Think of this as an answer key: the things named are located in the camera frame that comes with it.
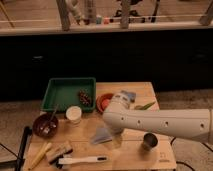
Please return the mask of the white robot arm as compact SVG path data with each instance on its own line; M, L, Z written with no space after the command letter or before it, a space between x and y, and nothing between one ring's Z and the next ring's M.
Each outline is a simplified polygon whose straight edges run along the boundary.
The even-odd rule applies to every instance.
M111 134L133 129L213 144L212 109L134 110L130 98L119 92L104 110L103 121Z

